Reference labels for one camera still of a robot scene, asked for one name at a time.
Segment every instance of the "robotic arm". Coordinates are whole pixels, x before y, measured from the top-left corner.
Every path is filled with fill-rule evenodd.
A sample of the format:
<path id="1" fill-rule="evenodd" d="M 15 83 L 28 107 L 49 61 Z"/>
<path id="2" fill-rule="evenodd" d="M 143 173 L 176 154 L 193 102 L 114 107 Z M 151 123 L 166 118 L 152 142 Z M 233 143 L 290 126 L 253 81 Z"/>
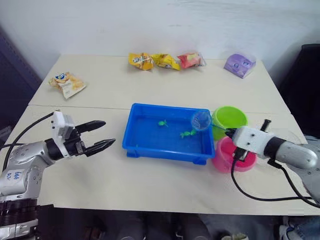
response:
<path id="1" fill-rule="evenodd" d="M 104 121 L 91 121 L 75 126 L 71 117 L 60 111 L 53 113 L 53 138 L 25 144 L 9 156 L 6 169 L 0 175 L 0 239 L 37 239 L 37 198 L 43 172 L 57 160 L 72 156 L 97 154 L 115 139 L 96 142 L 85 147 L 81 133 L 104 126 Z"/>
<path id="2" fill-rule="evenodd" d="M 225 133 L 237 146 L 234 159 L 245 161 L 248 152 L 260 158 L 285 163 L 299 175 L 313 200 L 320 202 L 320 149 L 310 144 L 297 145 L 265 132 L 271 121 L 265 120 L 260 130 L 243 126 L 228 128 Z"/>

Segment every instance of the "white wall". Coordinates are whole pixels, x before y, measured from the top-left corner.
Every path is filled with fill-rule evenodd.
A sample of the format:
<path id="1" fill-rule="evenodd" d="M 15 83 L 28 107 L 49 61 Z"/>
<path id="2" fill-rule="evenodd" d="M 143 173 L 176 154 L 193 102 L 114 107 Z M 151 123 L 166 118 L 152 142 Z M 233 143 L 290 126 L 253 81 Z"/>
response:
<path id="1" fill-rule="evenodd" d="M 233 50 L 275 82 L 320 40 L 319 0 L 0 0 L 0 27 L 43 79 L 60 54 Z"/>

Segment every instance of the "white table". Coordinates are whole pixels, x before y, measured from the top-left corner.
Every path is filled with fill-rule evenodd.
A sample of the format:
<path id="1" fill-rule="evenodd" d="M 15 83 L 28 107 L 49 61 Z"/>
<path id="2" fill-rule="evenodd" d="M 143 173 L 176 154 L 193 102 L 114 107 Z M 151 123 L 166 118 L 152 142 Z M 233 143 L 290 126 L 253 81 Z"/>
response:
<path id="1" fill-rule="evenodd" d="M 59 160 L 44 172 L 38 203 L 62 208 L 170 211 L 206 214 L 243 215 L 320 215 L 320 210 L 300 200 L 260 202 L 242 195 L 229 174 L 190 162 L 128 158 L 122 140 L 129 110 L 87 107 L 28 106 L 8 139 L 8 143 L 30 123 L 60 109 L 71 115 L 75 124 L 103 120 L 107 125 L 81 137 L 87 146 L 102 139 L 116 138 L 108 149 L 91 157 Z M 295 119 L 290 114 L 246 113 L 249 125 L 259 127 L 265 118 L 280 137 L 305 143 Z M 31 129 L 20 142 L 32 143 L 51 138 L 50 120 Z M 5 151 L 1 151 L 2 164 Z M 289 170 L 299 191 L 306 194 L 299 177 Z M 257 165 L 235 177 L 243 189 L 257 197 L 295 196 L 282 171 L 259 160 Z"/>
<path id="2" fill-rule="evenodd" d="M 206 62 L 206 67 L 182 71 L 142 71 L 129 65 L 127 57 L 62 55 L 29 104 L 130 109 L 133 103 L 144 103 L 211 111 L 230 105 L 246 113 L 290 113 L 261 61 L 245 79 L 223 69 L 226 60 Z M 68 71 L 88 86 L 65 100 L 48 80 Z"/>

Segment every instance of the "snack bag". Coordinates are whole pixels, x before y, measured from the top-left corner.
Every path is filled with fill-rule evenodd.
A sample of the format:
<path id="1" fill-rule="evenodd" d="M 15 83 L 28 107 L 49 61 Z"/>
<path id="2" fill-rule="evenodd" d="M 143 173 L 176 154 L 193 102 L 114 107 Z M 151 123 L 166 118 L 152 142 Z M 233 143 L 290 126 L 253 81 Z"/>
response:
<path id="1" fill-rule="evenodd" d="M 169 54 L 159 53 L 151 55 L 155 64 L 159 67 L 163 67 L 166 69 L 175 69 L 180 71 L 180 65 L 176 62 L 176 60 L 170 56 Z"/>
<path id="2" fill-rule="evenodd" d="M 178 58 L 181 60 L 181 66 L 184 69 L 190 67 L 204 67 L 207 65 L 200 52 L 189 52 L 178 56 Z"/>
<path id="3" fill-rule="evenodd" d="M 129 63 L 142 70 L 150 70 L 154 67 L 151 56 L 148 53 L 129 53 Z"/>
<path id="4" fill-rule="evenodd" d="M 62 91 L 65 99 L 70 98 L 86 87 L 86 84 L 83 81 L 69 72 L 63 72 L 55 77 L 52 77 L 49 80 L 49 84 L 52 87 Z"/>

